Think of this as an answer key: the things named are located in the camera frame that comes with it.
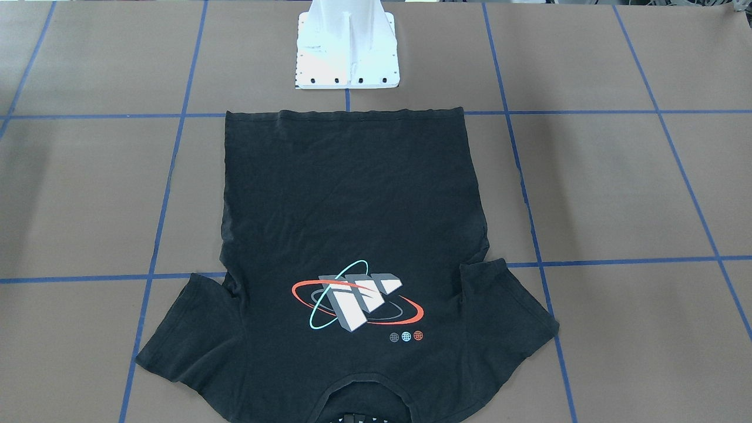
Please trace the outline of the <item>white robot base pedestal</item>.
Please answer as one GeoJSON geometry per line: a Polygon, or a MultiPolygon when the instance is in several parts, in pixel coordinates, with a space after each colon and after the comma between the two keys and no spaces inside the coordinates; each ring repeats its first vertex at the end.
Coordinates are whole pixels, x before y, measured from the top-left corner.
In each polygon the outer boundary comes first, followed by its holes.
{"type": "Polygon", "coordinates": [[[312,1],[297,21],[296,89],[400,85],[397,27],[380,1],[312,1]]]}

